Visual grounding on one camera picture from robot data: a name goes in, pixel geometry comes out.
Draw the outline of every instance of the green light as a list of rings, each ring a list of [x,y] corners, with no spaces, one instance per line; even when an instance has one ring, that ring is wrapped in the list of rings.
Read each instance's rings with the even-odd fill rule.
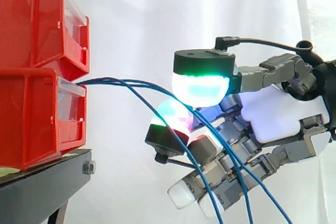
[[[229,88],[230,79],[222,76],[182,76],[173,73],[173,92],[183,103],[209,107],[220,103]]]
[[[172,129],[190,136],[193,116],[182,103],[175,99],[168,99],[158,107],[158,113]],[[152,118],[151,124],[166,126],[157,116]]]

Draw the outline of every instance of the white backdrop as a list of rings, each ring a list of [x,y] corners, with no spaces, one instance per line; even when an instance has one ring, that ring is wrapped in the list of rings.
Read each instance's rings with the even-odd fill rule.
[[[316,51],[324,60],[336,59],[334,40],[336,37],[335,0],[307,0],[311,38]],[[336,223],[336,144],[333,143],[320,155],[320,169],[324,204],[328,223]]]
[[[256,37],[294,45],[302,38],[297,0],[76,0],[91,21],[91,73],[171,86],[174,51],[212,48],[216,36]],[[257,65],[281,50],[232,49],[237,63]],[[144,91],[155,106],[164,99]],[[90,87],[88,139],[97,171],[69,202],[66,224],[212,224],[197,204],[177,210],[166,190],[189,172],[154,162],[144,144],[151,112],[123,88]],[[295,224],[325,224],[318,159],[282,167],[266,185]],[[286,223],[260,188],[250,192],[255,223]],[[248,223],[244,200],[223,214]]]

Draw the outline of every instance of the black metal stand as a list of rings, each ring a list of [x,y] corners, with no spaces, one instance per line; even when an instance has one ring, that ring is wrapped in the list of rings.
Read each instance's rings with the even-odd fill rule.
[[[91,150],[78,149],[67,157],[0,178],[0,223],[64,222],[67,202],[89,180]]]

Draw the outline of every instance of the red plastic drawer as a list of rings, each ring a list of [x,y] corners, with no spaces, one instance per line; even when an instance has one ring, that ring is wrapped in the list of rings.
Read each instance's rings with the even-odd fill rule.
[[[0,167],[25,170],[86,142],[86,89],[52,69],[0,69]]]
[[[73,0],[0,0],[0,67],[49,67],[66,80],[89,72],[89,19]]]

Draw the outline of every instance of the cable connector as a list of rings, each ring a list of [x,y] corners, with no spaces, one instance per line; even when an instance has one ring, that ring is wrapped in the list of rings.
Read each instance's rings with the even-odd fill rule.
[[[225,36],[217,37],[215,43],[215,49],[227,51],[227,48],[237,46],[240,44],[239,37]]]
[[[299,55],[304,62],[312,65],[313,67],[323,63],[323,59],[312,51],[313,45],[310,41],[302,40],[296,44],[296,47],[296,54]]]
[[[154,158],[154,160],[160,164],[167,164],[168,162],[168,155],[165,155],[165,154],[161,154],[161,153],[156,153],[156,156]]]

